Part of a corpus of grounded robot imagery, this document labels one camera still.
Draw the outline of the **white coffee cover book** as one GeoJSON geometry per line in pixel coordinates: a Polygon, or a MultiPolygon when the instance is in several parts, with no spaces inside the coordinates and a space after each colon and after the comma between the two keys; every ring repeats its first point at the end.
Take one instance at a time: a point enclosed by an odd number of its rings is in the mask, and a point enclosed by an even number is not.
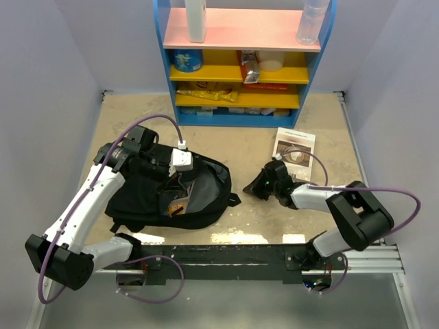
{"type": "Polygon", "coordinates": [[[288,173],[296,179],[310,181],[316,136],[279,127],[274,140],[273,156],[280,155],[288,173]]]}

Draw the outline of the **black backpack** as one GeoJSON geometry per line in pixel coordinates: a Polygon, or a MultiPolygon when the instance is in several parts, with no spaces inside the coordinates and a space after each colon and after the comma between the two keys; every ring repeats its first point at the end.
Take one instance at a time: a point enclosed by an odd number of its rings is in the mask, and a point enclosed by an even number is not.
{"type": "MultiPolygon", "coordinates": [[[[144,158],[155,158],[169,166],[172,148],[157,145],[144,158]]],[[[193,154],[193,169],[175,173],[167,178],[129,176],[123,186],[110,198],[105,214],[112,218],[111,232],[125,226],[139,232],[146,226],[198,230],[206,228],[222,216],[229,207],[241,203],[231,191],[231,175],[227,166],[200,154],[193,154]],[[165,208],[177,195],[195,182],[184,215],[166,217],[165,208]]]]}

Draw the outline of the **blue comic book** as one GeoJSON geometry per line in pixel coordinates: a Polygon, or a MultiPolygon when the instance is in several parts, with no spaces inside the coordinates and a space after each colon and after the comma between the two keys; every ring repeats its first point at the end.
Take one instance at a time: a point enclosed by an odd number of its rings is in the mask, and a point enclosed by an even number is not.
{"type": "Polygon", "coordinates": [[[170,201],[169,205],[163,212],[164,216],[175,217],[178,215],[184,215],[186,213],[194,184],[195,182],[192,182],[190,185],[188,185],[185,192],[180,193],[170,201]]]}

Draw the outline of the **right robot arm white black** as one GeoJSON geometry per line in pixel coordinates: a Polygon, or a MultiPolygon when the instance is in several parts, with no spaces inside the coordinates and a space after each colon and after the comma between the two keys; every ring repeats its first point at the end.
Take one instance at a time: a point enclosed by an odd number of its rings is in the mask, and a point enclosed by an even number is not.
{"type": "Polygon", "coordinates": [[[333,188],[316,186],[294,179],[280,160],[267,163],[243,192],[264,200],[273,195],[286,208],[332,215],[335,228],[306,244],[303,261],[313,269],[323,268],[330,256],[339,252],[365,250],[394,227],[390,213],[364,183],[354,181],[333,188]]]}

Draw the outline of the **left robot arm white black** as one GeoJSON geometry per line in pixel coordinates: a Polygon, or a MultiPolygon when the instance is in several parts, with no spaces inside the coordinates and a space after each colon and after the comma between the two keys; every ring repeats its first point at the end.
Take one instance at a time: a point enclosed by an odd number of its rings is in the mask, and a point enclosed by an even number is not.
{"type": "Polygon", "coordinates": [[[141,242],[128,234],[94,245],[85,241],[111,197],[139,172],[147,151],[157,144],[158,134],[138,125],[120,146],[107,143],[99,149],[85,183],[60,218],[42,236],[32,234],[26,240],[37,273],[77,291],[97,270],[115,263],[127,269],[141,264],[141,242]]]}

